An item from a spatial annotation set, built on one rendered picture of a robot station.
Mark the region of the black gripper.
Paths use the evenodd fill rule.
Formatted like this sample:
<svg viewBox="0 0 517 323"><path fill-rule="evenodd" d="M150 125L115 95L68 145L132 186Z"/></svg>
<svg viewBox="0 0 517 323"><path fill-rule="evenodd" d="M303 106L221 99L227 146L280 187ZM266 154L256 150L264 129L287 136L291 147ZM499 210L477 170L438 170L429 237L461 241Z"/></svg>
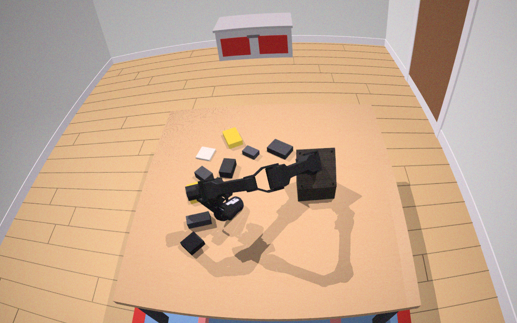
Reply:
<svg viewBox="0 0 517 323"><path fill-rule="evenodd" d="M234 204L224 204L224 198L223 197L219 197L219 199L217 201L214 201L214 202L206 202L206 201L202 201L202 198L199 198L197 200L198 202L200 202L204 207L206 207L207 209L209 209L210 211L213 211L214 212L214 209L217 210L218 207L221 207L223 209L223 213L222 213L222 217L227 221L228 220L231 220L234 218L234 216L239 212L239 209L236 205Z"/></svg>

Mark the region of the white flat square plate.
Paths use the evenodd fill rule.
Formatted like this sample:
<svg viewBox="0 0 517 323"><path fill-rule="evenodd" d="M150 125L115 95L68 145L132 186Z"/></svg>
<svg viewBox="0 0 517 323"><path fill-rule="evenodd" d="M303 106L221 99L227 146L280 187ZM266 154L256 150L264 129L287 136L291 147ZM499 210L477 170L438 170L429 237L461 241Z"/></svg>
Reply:
<svg viewBox="0 0 517 323"><path fill-rule="evenodd" d="M202 147L200 149L199 153L197 154L196 159L210 161L211 158L213 157L214 153L215 153L215 148Z"/></svg>

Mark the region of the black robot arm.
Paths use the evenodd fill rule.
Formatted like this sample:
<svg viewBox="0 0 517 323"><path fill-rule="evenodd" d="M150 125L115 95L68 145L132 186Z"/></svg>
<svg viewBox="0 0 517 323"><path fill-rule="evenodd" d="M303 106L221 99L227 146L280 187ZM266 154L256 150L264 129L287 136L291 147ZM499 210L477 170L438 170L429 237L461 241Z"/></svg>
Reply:
<svg viewBox="0 0 517 323"><path fill-rule="evenodd" d="M243 177L242 179L224 182L223 178L217 177L198 181L198 184L186 186L185 191L189 201L202 198L202 201L214 202L219 197L224 197L227 202L228 197L231 197L233 192L255 192L257 190L260 192L275 192L289 185L290 178L296 175L314 175L323 170L318 150L304 153L303 156L299 156L295 160L296 163L288 166L276 163L261 167L253 175ZM265 168L271 190L257 188L255 176L263 168Z"/></svg>

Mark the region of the dark grey rounded unit with white label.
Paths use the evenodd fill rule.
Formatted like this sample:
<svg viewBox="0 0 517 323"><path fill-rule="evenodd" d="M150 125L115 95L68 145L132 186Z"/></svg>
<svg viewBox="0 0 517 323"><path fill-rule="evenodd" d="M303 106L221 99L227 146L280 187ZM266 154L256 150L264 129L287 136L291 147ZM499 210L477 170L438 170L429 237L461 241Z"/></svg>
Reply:
<svg viewBox="0 0 517 323"><path fill-rule="evenodd" d="M243 201L240 197L234 196L231 199L229 199L227 202L224 201L224 204L234 204L238 207L239 211L241 211L244 207ZM221 215L223 213L223 209L221 207L218 207L217 210L214 209L214 218L219 219L220 221L226 221Z"/></svg>

